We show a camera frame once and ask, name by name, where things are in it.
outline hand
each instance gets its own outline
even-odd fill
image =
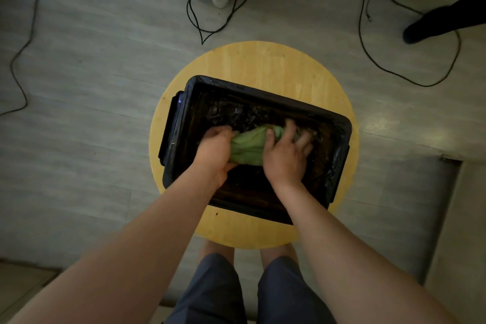
[[[292,119],[287,119],[285,124],[285,132],[277,144],[274,131],[267,130],[264,146],[264,172],[274,190],[280,185],[301,185],[306,159],[313,147],[308,131],[302,131],[294,143],[297,126]]]
[[[201,140],[192,162],[193,166],[201,167],[211,176],[215,176],[218,187],[225,183],[228,171],[236,166],[234,163],[228,163],[231,152],[229,142],[233,136],[230,126],[210,128]]]

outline forearm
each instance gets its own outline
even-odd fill
[[[146,322],[217,189],[191,166],[102,249],[84,256],[12,322]]]
[[[456,322],[410,276],[353,235],[304,186],[276,189],[337,322]]]

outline left arm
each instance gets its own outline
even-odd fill
[[[10,323],[147,322],[232,167],[231,137],[229,127],[209,130],[193,164],[149,208],[62,273]]]

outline wooden tabletop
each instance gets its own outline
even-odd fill
[[[150,165],[155,183],[164,192],[158,151],[162,142],[172,97],[184,90],[195,75],[207,75],[229,82],[290,97],[349,118],[353,133],[350,149],[339,182],[334,212],[351,185],[359,155],[359,132],[351,103],[341,85],[320,63],[285,45],[248,41],[221,46],[189,63],[169,84],[162,95],[150,127]],[[297,239],[292,225],[276,223],[214,206],[207,206],[196,234],[223,245],[241,249],[263,249],[283,245]]]

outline right arm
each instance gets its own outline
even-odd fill
[[[340,324],[458,323],[422,286],[331,215],[302,185],[310,135],[267,132],[264,171],[299,233],[324,301]]]

